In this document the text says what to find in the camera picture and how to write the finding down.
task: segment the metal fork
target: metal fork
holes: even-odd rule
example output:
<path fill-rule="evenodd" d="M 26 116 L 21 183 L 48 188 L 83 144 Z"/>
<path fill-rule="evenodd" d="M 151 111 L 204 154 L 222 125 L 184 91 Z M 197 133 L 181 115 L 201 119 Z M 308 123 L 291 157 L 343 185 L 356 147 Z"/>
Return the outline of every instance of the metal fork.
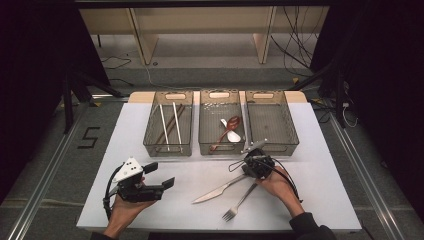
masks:
<path fill-rule="evenodd" d="M 244 194 L 244 196 L 241 198 L 241 200 L 240 200 L 240 202 L 239 203 L 237 203 L 237 205 L 236 206 L 234 206 L 234 207 L 232 207 L 232 208 L 230 208 L 230 210 L 228 210 L 225 214 L 224 214 L 224 216 L 222 216 L 222 218 L 225 220 L 225 221 L 230 221 L 231 219 L 233 219 L 236 215 L 237 215 L 237 212 L 238 212 L 238 207 L 243 203 L 243 201 L 244 201 L 244 199 L 246 199 L 246 197 L 253 191 L 253 189 L 255 189 L 255 187 L 257 186 L 257 184 L 256 183 L 254 183 L 254 184 L 252 184 L 252 186 L 250 186 L 250 188 L 249 188 L 249 190 L 247 190 L 247 192 Z"/>

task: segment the hand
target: hand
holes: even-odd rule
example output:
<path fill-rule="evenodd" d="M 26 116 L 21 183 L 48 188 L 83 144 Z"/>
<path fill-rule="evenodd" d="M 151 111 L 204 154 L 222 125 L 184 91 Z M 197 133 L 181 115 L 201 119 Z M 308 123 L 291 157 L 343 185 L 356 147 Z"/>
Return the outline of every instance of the hand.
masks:
<path fill-rule="evenodd" d="M 275 169 L 288 176 L 288 173 L 281 167 L 276 166 Z M 278 173 L 272 171 L 266 179 L 256 179 L 256 183 L 264 187 L 271 195 L 278 197 L 287 207 L 292 217 L 305 212 L 290 184 Z"/>
<path fill-rule="evenodd" d="M 109 219 L 104 235 L 117 239 L 128 225 L 130 225 L 137 215 L 144 209 L 153 205 L 156 201 L 131 203 L 124 201 L 118 194 L 112 208 L 112 215 Z"/>

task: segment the spoon in bin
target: spoon in bin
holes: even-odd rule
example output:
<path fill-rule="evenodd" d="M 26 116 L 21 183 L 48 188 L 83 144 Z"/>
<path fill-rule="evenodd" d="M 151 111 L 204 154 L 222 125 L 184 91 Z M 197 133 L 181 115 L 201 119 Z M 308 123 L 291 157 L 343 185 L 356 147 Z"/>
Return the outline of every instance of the spoon in bin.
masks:
<path fill-rule="evenodd" d="M 209 148 L 209 153 L 212 153 L 213 151 L 215 151 L 218 148 L 218 144 L 222 141 L 222 139 L 225 137 L 225 135 L 229 131 L 236 129 L 239 124 L 240 124 L 240 117 L 239 116 L 234 116 L 234 117 L 228 119 L 225 132 L 223 132 L 221 134 L 221 136 L 218 138 L 218 140 L 216 141 L 216 143 L 214 145 L 211 145 L 211 147 Z"/>
<path fill-rule="evenodd" d="M 227 121 L 225 121 L 225 119 L 221 119 L 221 122 L 222 124 L 224 124 L 224 127 L 227 127 Z M 230 142 L 240 142 L 241 140 L 241 137 L 234 131 L 229 131 L 227 133 L 227 138 Z"/>

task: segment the gray floor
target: gray floor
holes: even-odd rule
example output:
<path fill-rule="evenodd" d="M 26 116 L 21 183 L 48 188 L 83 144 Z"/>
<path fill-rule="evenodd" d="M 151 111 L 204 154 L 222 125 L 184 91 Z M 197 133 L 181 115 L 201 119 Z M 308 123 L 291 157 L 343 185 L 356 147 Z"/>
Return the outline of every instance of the gray floor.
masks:
<path fill-rule="evenodd" d="M 287 35 L 274 37 L 282 45 L 287 41 Z M 308 41 L 307 47 L 310 51 L 313 51 L 314 37 Z M 288 49 L 299 56 L 296 46 L 289 46 Z M 102 36 L 102 48 L 98 48 L 98 53 L 102 59 L 116 56 L 131 60 L 117 69 L 106 70 L 109 78 L 120 79 L 112 80 L 111 84 L 123 93 L 163 90 L 163 86 L 193 90 L 202 87 L 240 90 L 286 89 L 293 85 L 293 78 L 304 79 L 291 72 L 310 74 L 309 70 L 301 68 L 288 57 L 285 59 L 285 66 L 293 69 L 285 70 L 284 55 L 273 43 L 267 63 L 259 64 L 251 35 L 243 34 L 160 36 L 152 64 L 147 68 L 140 64 L 131 36 Z M 125 62 L 127 60 L 110 59 L 104 62 L 104 66 L 114 68 Z M 316 90 L 319 83 L 318 81 L 304 89 L 308 98 L 318 98 Z M 93 94 L 104 94 L 97 88 L 90 89 Z M 98 98 L 95 102 L 98 103 L 97 106 L 77 106 L 78 101 L 75 99 L 76 118 L 80 120 L 57 172 L 47 184 L 40 207 L 26 225 L 28 229 L 24 231 L 24 239 L 89 238 L 88 231 L 78 229 L 75 225 L 124 104 L 123 100 L 115 98 Z M 329 117 L 323 110 L 316 110 L 316 115 L 317 120 L 321 121 Z M 350 112 L 347 117 L 355 118 Z M 0 239 L 7 239 L 27 201 L 43 179 L 45 169 L 49 167 L 56 148 L 65 136 L 64 122 L 64 109 L 59 105 L 52 115 L 48 131 L 40 142 L 34 159 L 27 164 L 0 207 Z M 349 158 L 346 146 L 337 134 L 337 123 L 330 118 L 329 121 L 320 123 L 320 126 L 358 219 L 364 226 L 364 230 L 358 233 L 337 234 L 338 239 L 372 239 L 371 236 L 374 239 L 393 239 L 387 234 L 387 226 L 380 220 L 379 211 L 376 211 L 367 188 L 363 187 L 357 169 Z M 92 143 L 83 140 L 87 128 L 90 127 L 97 128 L 90 130 L 89 134 L 98 139 L 94 148 L 81 149 L 79 146 Z M 393 180 L 390 171 L 382 167 L 381 158 L 366 131 L 358 124 L 354 128 L 347 127 L 345 133 L 351 139 L 360 161 L 370 173 L 372 182 L 394 216 L 404 239 L 424 239 L 423 223 Z M 128 230 L 121 239 L 147 237 L 147 232 Z"/>

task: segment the transparent container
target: transparent container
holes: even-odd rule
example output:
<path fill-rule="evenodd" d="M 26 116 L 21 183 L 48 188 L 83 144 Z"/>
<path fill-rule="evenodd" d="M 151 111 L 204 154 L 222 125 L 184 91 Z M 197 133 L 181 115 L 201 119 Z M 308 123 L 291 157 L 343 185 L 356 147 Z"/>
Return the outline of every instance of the transparent container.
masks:
<path fill-rule="evenodd" d="M 233 131 L 240 136 L 241 140 L 239 142 L 230 142 L 228 137 L 224 136 L 222 141 L 217 143 L 219 137 L 226 130 L 221 119 L 228 121 L 234 116 L 240 117 L 240 123 Z M 200 153 L 202 155 L 240 154 L 245 142 L 245 126 L 238 90 L 200 91 Z M 212 146 L 216 146 L 214 151 L 211 151 Z"/>
<path fill-rule="evenodd" d="M 299 145 L 284 91 L 246 91 L 252 142 L 267 139 L 266 154 L 291 156 Z"/>
<path fill-rule="evenodd" d="M 191 156 L 192 113 L 192 91 L 155 93 L 143 140 L 150 157 Z"/>

